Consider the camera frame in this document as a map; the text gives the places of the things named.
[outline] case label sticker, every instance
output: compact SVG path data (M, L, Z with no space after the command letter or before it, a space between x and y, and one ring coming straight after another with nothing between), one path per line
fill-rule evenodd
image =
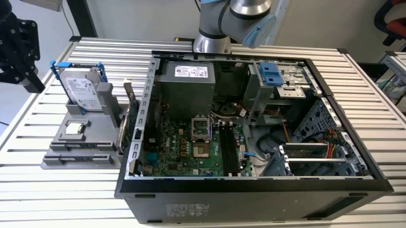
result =
M208 213L209 204L166 204L165 212L169 217L204 217Z
M177 66L174 69L174 77L203 77L208 78L205 66Z
M77 105L88 111L101 110L101 105L93 83L85 78L65 79Z

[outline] metal frame rail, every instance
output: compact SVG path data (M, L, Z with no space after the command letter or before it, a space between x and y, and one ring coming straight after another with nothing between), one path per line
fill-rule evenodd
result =
M122 79L141 95L150 50L190 51L189 42L82 38L58 61L102 62L113 94L126 102ZM232 46L232 53L312 59L393 193L333 221L307 223L188 224L188 227L406 227L406 119L347 54L335 49ZM113 199L118 170L42 170L42 155L66 112L66 96L52 73L45 91L32 95L0 137L0 226L140 226L126 204Z
M383 64L391 69L397 77L406 82L406 52L385 52Z

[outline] gray component holder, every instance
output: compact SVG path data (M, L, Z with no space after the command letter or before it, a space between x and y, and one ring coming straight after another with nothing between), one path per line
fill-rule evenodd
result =
M121 113L112 84L98 83L96 92L102 112L85 112L66 104L68 113L42 158L42 169L118 169L122 156L117 153ZM78 134L65 134L69 123L81 124Z

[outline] white wall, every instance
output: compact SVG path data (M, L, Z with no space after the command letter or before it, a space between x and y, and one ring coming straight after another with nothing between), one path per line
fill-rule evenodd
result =
M88 0L88 8L100 38L173 41L197 35L193 0Z
M62 12L54 12L41 7L29 5L18 0L10 0L12 12L20 19L29 19L37 23L40 61L36 62L37 76L44 77L49 69L49 61L56 59L68 45L72 36L70 29L64 19ZM69 8L64 2L64 11L66 13L73 32L77 35L77 29L73 22ZM18 112L29 93L20 85L0 83L0 121L9 123ZM5 126L0 124L0 134Z
M384 51L404 44L381 44L385 34L373 26L373 16L385 0L291 0L275 45L344 48L360 62L377 62ZM406 4L395 6L387 21L406 16Z

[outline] wire bundle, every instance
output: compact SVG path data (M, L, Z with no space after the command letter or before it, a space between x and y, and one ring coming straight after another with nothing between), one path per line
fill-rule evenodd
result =
M324 133L324 136L320 139L320 142L324 141L325 138L328 140L331 140L332 138L336 139L336 137L337 137L336 132L331 129L327 129L325 133ZM324 158L332 158L332 153L333 153L335 146L336 146L335 144L332 144L327 141L327 153L325 153Z

